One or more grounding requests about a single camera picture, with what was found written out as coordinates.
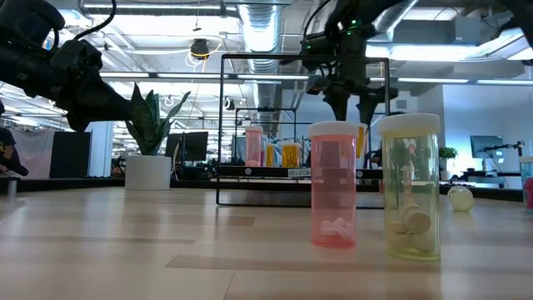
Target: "label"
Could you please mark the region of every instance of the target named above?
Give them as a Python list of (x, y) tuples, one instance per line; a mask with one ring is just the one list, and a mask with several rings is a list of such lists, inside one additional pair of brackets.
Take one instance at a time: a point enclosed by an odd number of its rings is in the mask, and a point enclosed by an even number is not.
[(302, 168), (302, 169), (289, 169), (290, 178), (309, 178), (311, 176), (311, 168)]

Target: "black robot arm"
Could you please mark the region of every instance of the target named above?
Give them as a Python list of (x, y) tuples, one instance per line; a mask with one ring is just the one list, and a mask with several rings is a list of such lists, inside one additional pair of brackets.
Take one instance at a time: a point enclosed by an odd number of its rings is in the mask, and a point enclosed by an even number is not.
[[(57, 47), (64, 26), (48, 2), (0, 0), (0, 81), (55, 101), (76, 131), (92, 121), (131, 119), (130, 102), (102, 81), (102, 54), (93, 45), (74, 39)], [(51, 31), (55, 41), (47, 50), (42, 45)]]

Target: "white bottle cap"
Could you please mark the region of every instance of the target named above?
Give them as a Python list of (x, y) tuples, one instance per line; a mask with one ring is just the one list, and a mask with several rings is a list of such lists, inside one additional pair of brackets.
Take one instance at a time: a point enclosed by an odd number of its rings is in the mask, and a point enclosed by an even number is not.
[(383, 118), (379, 123), (380, 135), (411, 136), (439, 133), (441, 118), (433, 113), (407, 113)]
[(307, 135), (309, 138), (325, 135), (347, 135), (357, 138), (359, 128), (366, 130), (366, 124), (343, 121), (317, 122), (307, 127)]
[(261, 126), (248, 126), (244, 128), (245, 131), (260, 131), (263, 132), (263, 127)]

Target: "ductwork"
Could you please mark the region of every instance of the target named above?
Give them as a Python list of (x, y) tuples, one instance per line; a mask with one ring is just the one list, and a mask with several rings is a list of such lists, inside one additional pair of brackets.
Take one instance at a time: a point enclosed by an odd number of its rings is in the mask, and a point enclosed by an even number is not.
[(418, 3), (418, 0), (406, 0), (397, 5), (385, 10), (375, 21), (374, 27), (379, 33), (384, 33), (378, 36), (383, 42), (391, 42), (394, 34), (394, 28), (403, 20), (407, 13)]
[[(242, 33), (248, 52), (278, 53), (280, 51), (281, 7), (275, 5), (240, 5)], [(250, 59), (248, 67), (252, 73), (278, 73), (279, 61), (271, 59)], [(271, 83), (254, 84), (254, 102), (258, 108), (281, 107), (281, 85)], [(260, 122), (279, 119), (280, 113), (259, 112)], [(276, 135), (277, 125), (262, 125), (265, 134)]]
[[(90, 15), (108, 15), (112, 5), (108, 1), (81, 0), (79, 3), (81, 13)], [(117, 4), (117, 15), (135, 16), (201, 16), (201, 17), (230, 17), (240, 18), (237, 7), (218, 5), (183, 5), (120, 2)]]

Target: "wall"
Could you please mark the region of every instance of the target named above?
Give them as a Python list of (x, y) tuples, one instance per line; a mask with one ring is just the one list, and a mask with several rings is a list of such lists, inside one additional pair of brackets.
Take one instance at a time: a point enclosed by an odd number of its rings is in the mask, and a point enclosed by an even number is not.
[(417, 112), (434, 113), (441, 118), (441, 132), (438, 134), (439, 147), (446, 145), (446, 126), (444, 114), (444, 88), (439, 85), (418, 97)]
[(85, 132), (91, 133), (89, 176), (110, 176), (113, 122), (92, 122)]
[[(504, 144), (526, 142), (524, 155), (531, 153), (529, 141), (533, 140), (533, 99), (529, 87), (444, 87), (446, 146), (456, 148), (459, 156), (448, 163), (448, 169), (461, 174), (466, 168), (482, 168), (482, 160), (472, 158), (470, 135), (502, 136)], [(492, 163), (491, 168), (518, 171), (518, 154), (515, 149), (504, 150), (503, 163)], [(519, 177), (507, 177), (508, 187), (520, 188)]]

